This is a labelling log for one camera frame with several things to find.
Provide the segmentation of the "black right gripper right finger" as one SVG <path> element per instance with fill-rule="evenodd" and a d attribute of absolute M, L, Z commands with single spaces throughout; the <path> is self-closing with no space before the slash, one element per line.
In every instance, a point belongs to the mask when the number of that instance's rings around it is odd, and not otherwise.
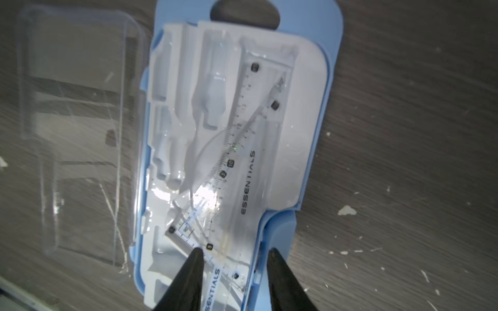
<path fill-rule="evenodd" d="M 267 273 L 273 311 L 318 310 L 276 248 L 268 253 Z"/>

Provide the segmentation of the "blue ruler set case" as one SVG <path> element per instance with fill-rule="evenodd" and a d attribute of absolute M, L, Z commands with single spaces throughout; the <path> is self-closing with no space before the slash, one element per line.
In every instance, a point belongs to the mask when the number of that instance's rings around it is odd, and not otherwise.
<path fill-rule="evenodd" d="M 272 310 L 343 34 L 335 1 L 271 1 L 275 29 L 158 1 L 154 32 L 116 10 L 18 19 L 22 135 L 42 248 L 155 310 Z"/>

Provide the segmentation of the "clear triangle set square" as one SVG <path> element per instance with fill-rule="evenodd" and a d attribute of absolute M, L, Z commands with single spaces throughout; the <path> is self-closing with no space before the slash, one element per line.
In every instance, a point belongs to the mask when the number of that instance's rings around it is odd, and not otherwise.
<path fill-rule="evenodd" d="M 168 229 L 179 250 L 201 248 L 206 272 L 228 288 L 245 289 L 250 260 L 244 252 L 253 219 L 248 209 L 256 206 L 254 193 L 263 183 L 257 166 L 266 153 L 268 122 L 283 117 L 286 87 L 285 72 L 265 79 L 245 75 L 219 158 L 194 184 Z"/>

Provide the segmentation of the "clear straight essentials ruler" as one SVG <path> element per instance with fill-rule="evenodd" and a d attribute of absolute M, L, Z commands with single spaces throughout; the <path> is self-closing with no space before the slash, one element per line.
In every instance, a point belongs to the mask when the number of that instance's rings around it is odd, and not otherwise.
<path fill-rule="evenodd" d="M 196 192 L 206 258 L 203 310 L 241 310 L 254 272 L 263 202 L 285 114 L 287 67 L 244 66 L 219 159 Z"/>

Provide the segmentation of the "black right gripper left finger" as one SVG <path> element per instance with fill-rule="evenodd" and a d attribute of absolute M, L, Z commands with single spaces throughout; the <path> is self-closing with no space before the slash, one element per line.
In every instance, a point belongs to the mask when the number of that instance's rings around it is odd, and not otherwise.
<path fill-rule="evenodd" d="M 204 254 L 195 248 L 153 311 L 199 311 L 202 300 Z"/>

